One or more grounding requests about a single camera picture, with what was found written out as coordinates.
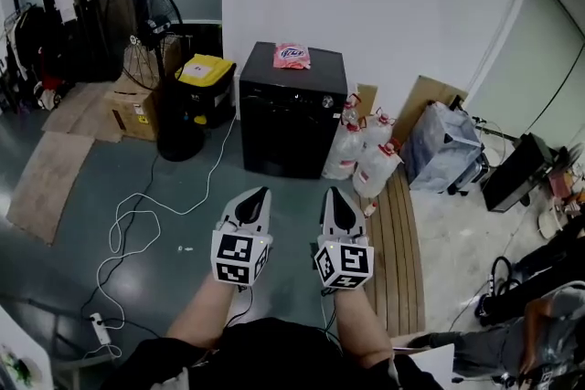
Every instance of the cardboard sheet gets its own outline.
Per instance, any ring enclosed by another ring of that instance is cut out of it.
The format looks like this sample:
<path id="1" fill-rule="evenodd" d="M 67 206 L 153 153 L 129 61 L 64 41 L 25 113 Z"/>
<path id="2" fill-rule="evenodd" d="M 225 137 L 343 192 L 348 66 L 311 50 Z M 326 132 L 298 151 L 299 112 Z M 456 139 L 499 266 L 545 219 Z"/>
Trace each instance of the cardboard sheet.
<path id="1" fill-rule="evenodd" d="M 103 97 L 110 82 L 78 83 L 53 110 L 43 125 L 45 132 L 72 133 L 103 140 L 119 142 L 122 133 L 108 115 Z"/>
<path id="2" fill-rule="evenodd" d="M 45 132 L 20 176 L 8 221 L 53 244 L 69 192 L 93 142 L 89 137 Z"/>
<path id="3" fill-rule="evenodd" d="M 464 100 L 467 98 L 467 93 L 463 90 L 458 90 L 436 79 L 420 76 L 410 90 L 409 98 L 398 116 L 392 137 L 404 143 L 429 101 L 438 101 L 449 106 L 457 95 Z"/>

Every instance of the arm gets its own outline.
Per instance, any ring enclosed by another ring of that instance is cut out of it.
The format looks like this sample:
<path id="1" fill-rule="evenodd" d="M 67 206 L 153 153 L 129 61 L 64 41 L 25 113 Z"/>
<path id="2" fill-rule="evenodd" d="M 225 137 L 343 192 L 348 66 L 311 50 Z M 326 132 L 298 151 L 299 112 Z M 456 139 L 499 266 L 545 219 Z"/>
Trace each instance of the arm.
<path id="1" fill-rule="evenodd" d="M 337 330 L 343 349 L 366 369 L 393 359 L 392 343 L 363 288 L 335 292 Z"/>
<path id="2" fill-rule="evenodd" d="M 552 299 L 530 301 L 524 311 L 524 354 L 520 374 L 526 374 L 537 359 L 537 343 L 546 318 L 552 315 Z"/>
<path id="3" fill-rule="evenodd" d="M 223 333 L 236 287 L 215 281 L 209 273 L 199 291 L 175 319 L 166 336 L 210 349 Z"/>

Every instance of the power strip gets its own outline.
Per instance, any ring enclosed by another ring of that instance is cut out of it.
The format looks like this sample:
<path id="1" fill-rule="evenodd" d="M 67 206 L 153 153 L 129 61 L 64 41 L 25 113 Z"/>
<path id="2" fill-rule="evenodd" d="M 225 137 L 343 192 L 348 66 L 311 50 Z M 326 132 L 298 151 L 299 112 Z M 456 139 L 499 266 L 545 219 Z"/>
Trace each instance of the power strip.
<path id="1" fill-rule="evenodd" d="M 91 324 L 93 325 L 93 330 L 95 331 L 95 334 L 98 335 L 98 340 L 100 340 L 100 344 L 102 346 L 106 344 L 111 344 L 112 340 L 110 339 L 110 334 L 108 333 L 108 330 L 103 324 L 101 315 L 96 312 L 90 315 L 90 317 Z"/>

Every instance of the red cap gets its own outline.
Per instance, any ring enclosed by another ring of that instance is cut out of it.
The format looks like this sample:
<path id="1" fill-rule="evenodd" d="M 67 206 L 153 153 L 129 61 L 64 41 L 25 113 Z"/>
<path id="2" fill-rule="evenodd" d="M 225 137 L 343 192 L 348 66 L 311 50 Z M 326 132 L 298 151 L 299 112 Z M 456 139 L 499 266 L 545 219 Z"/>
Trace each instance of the red cap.
<path id="1" fill-rule="evenodd" d="M 384 146 L 382 145 L 378 145 L 378 148 L 384 153 L 387 154 L 388 156 L 392 156 L 392 154 L 395 154 L 396 152 L 394 151 L 394 145 L 390 142 L 386 143 Z"/>

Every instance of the wooden pallet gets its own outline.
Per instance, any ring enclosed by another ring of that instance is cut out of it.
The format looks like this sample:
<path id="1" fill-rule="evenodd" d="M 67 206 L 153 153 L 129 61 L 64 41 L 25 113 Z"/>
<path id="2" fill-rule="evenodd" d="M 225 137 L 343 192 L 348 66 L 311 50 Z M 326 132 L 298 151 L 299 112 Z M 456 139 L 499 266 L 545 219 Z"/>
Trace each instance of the wooden pallet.
<path id="1" fill-rule="evenodd" d="M 424 290 L 419 238 L 409 183 L 401 164 L 376 198 L 356 201 L 362 209 L 373 201 L 378 209 L 366 223 L 374 246 L 374 277 L 365 290 L 390 337 L 425 329 Z"/>

